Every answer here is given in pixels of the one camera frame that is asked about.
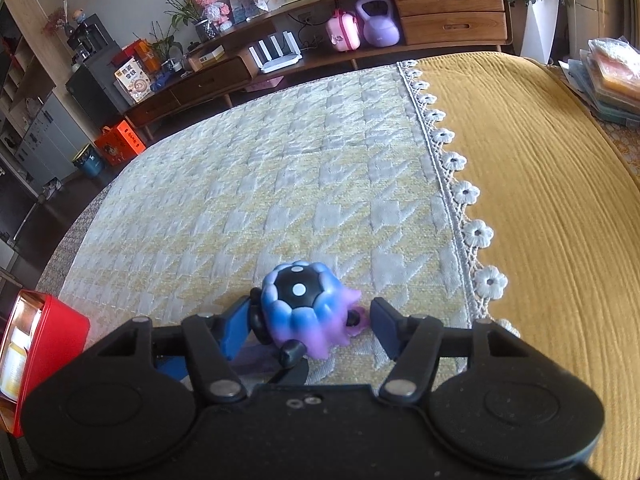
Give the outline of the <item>purple blue octopus toy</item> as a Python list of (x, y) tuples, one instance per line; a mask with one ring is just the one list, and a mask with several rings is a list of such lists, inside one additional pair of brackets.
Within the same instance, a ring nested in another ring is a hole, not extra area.
[(276, 266), (250, 292), (248, 326), (262, 344), (278, 349), (288, 370), (305, 358), (325, 360), (369, 326), (361, 292), (349, 288), (321, 262)]

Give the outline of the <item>blue waste bin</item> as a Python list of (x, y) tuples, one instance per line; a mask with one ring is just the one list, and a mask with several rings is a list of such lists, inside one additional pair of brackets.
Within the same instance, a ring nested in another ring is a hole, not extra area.
[(88, 178), (97, 177), (105, 168), (105, 162), (92, 144), (86, 144), (72, 159), (72, 164)]

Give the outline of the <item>white wifi router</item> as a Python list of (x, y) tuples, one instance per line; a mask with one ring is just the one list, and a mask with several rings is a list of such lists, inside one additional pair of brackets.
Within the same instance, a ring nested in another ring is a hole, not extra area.
[(292, 34), (285, 30), (258, 40), (248, 47), (248, 52), (262, 74), (271, 74), (292, 67), (302, 59), (302, 51)]

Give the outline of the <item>red metal storage box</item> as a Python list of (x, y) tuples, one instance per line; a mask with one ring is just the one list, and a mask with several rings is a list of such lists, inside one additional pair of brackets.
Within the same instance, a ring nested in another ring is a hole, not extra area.
[(1, 338), (1, 427), (23, 435), (26, 396), (84, 351), (89, 319), (43, 292), (18, 292)]

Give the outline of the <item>black mini fridge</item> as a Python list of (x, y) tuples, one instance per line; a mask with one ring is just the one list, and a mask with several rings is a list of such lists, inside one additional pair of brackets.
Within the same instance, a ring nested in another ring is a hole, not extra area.
[(132, 107), (116, 82), (114, 58), (122, 49), (111, 42), (79, 65), (66, 82), (66, 90), (87, 114), (93, 125), (101, 128)]

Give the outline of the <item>snack box with cartoon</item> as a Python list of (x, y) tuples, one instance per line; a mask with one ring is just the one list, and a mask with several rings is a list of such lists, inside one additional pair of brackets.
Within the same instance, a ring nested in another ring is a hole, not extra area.
[(151, 79), (135, 58), (130, 58), (114, 76), (135, 103), (140, 103), (152, 93)]

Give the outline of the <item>wooden wall shelf cabinet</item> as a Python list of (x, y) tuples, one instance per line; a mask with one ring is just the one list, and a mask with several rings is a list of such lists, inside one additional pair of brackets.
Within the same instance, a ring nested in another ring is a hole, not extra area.
[(1, 115), (18, 135), (3, 160), (32, 195), (78, 173), (74, 157), (98, 130), (66, 88), (72, 52), (47, 34), (38, 0), (1, 0)]

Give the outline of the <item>purple kettlebell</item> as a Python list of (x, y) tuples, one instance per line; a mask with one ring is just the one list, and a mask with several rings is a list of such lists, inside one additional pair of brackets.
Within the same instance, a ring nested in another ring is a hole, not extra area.
[[(364, 6), (369, 3), (384, 3), (384, 14), (371, 15)], [(363, 38), (375, 48), (388, 48), (398, 44), (400, 32), (394, 21), (393, 3), (390, 0), (358, 0), (356, 12), (362, 19)]]

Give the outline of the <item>small potted orchid plant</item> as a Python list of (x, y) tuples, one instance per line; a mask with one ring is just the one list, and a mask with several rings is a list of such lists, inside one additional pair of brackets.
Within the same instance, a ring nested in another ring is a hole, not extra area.
[(191, 24), (201, 42), (212, 40), (218, 36), (216, 27), (206, 18), (204, 11), (194, 0), (165, 0), (165, 13), (170, 16), (171, 26)]

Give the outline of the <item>cream quilted table mat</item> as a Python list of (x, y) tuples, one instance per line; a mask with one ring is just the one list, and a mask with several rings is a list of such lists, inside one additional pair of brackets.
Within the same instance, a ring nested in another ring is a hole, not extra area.
[(38, 282), (96, 342), (136, 314), (218, 313), (281, 263), (325, 264), (364, 300), (469, 327), (508, 280), (466, 211), (424, 58), (301, 84), (198, 122), (130, 162), (64, 236)]

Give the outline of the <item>long wooden TV console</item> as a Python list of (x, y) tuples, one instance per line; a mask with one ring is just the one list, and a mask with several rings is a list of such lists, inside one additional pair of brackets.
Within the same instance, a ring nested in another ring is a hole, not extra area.
[(229, 101), (232, 93), (267, 80), (260, 72), (253, 52), (270, 36), (292, 30), (299, 39), (313, 30), (318, 46), (303, 48), (302, 58), (282, 70), (282, 75), (308, 73), (320, 67), (345, 64), (356, 68), (366, 58), (408, 52), (449, 49), (494, 48), (501, 50), (513, 40), (508, 0), (390, 0), (392, 18), (399, 30), (397, 44), (375, 47), (367, 41), (352, 51), (333, 47), (324, 24), (306, 24), (303, 16), (319, 10), (357, 12), (358, 0), (300, 0), (283, 8), (259, 15), (236, 25), (219, 37), (194, 48), (190, 57), (197, 61), (216, 48), (224, 54), (186, 76), (172, 77), (167, 84), (124, 114), (134, 128), (148, 130), (150, 125), (197, 105), (218, 98)]

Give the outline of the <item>stack of colourful books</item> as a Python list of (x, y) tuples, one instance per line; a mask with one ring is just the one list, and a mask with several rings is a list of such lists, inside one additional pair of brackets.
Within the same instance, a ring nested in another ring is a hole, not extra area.
[(639, 128), (639, 51), (624, 37), (590, 39), (561, 62), (570, 88), (604, 122)]

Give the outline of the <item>black coffee machine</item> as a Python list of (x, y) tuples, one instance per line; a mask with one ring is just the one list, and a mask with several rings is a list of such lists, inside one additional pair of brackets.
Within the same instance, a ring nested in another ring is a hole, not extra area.
[(83, 63), (114, 46), (115, 41), (96, 14), (87, 15), (80, 11), (74, 22), (75, 25), (68, 26), (65, 33), (67, 45), (74, 52), (77, 63)]

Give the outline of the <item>pink plush doll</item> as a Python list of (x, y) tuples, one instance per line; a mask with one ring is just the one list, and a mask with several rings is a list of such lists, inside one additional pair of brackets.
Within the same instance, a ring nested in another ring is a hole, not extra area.
[(217, 32), (225, 32), (232, 26), (230, 9), (222, 0), (191, 0), (200, 10), (202, 18), (206, 18), (209, 27)]

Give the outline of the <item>tall green potted plant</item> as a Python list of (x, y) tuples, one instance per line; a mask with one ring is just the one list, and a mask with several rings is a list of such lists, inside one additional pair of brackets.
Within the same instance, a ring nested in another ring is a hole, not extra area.
[(564, 0), (506, 0), (511, 8), (513, 49), (523, 58), (548, 64)]

